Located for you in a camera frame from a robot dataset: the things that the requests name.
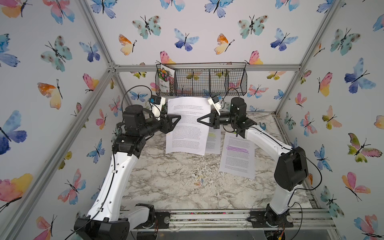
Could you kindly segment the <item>plain text document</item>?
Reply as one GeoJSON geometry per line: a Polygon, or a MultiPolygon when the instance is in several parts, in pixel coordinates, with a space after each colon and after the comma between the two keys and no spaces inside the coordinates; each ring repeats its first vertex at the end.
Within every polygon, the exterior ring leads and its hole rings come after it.
{"type": "Polygon", "coordinates": [[[168,114],[180,115],[174,130],[167,134],[166,153],[183,152],[205,155],[209,126],[198,122],[198,118],[211,112],[206,98],[179,97],[168,99],[168,114]]]}

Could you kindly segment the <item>document with green highlight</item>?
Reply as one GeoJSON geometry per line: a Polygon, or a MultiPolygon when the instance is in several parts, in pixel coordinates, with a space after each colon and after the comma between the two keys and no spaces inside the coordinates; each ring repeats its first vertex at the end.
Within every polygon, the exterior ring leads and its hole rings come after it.
{"type": "Polygon", "coordinates": [[[219,155],[221,153],[221,130],[209,129],[209,134],[206,143],[206,154],[219,155]]]}

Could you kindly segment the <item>document with purple highlight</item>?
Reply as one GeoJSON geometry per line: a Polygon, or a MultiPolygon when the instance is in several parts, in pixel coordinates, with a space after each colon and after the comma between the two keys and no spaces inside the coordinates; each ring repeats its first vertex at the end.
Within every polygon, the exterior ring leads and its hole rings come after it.
{"type": "Polygon", "coordinates": [[[221,154],[220,172],[253,180],[255,178],[255,144],[226,133],[221,154]]]}

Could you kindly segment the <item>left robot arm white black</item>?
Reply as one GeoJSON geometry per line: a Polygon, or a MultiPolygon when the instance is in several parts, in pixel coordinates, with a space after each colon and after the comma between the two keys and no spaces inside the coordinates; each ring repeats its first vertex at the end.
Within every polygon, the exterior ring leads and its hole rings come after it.
{"type": "Polygon", "coordinates": [[[133,168],[147,140],[156,132],[172,132],[180,115],[158,117],[141,105],[131,105],[123,111],[123,120],[116,125],[121,131],[112,145],[111,165],[101,191],[84,218],[78,218],[74,233],[83,240],[125,240],[136,227],[150,229],[156,225],[155,207],[137,204],[120,218],[123,193],[133,168]]]}

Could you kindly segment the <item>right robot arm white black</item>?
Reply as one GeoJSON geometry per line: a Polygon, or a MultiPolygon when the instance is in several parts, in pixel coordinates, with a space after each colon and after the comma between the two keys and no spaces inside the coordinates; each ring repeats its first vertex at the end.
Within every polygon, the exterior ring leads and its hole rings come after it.
{"type": "Polygon", "coordinates": [[[198,123],[214,129],[230,125],[238,136],[254,143],[276,161],[274,178],[277,187],[267,206],[267,213],[276,218],[286,215],[295,190],[302,186],[309,174],[305,151],[277,140],[248,118],[247,104],[241,97],[232,98],[230,111],[224,113],[220,112],[221,103],[217,96],[208,98],[208,103],[215,109],[198,118],[198,123]]]}

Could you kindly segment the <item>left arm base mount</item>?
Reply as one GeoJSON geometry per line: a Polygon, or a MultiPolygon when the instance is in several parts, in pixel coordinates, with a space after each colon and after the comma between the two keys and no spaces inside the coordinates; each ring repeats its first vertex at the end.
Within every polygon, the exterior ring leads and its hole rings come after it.
{"type": "Polygon", "coordinates": [[[154,230],[155,228],[158,228],[160,230],[162,229],[168,229],[171,221],[171,213],[170,212],[159,212],[155,211],[153,213],[150,213],[149,219],[143,223],[139,224],[137,227],[135,227],[135,230],[154,230]]]}

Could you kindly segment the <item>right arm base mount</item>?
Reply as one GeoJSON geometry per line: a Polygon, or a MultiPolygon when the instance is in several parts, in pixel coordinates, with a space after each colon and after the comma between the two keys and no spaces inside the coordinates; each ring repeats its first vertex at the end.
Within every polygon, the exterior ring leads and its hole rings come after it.
{"type": "Polygon", "coordinates": [[[272,210],[250,211],[250,216],[246,218],[253,228],[277,228],[294,226],[290,211],[287,210],[281,215],[277,215],[272,210]]]}

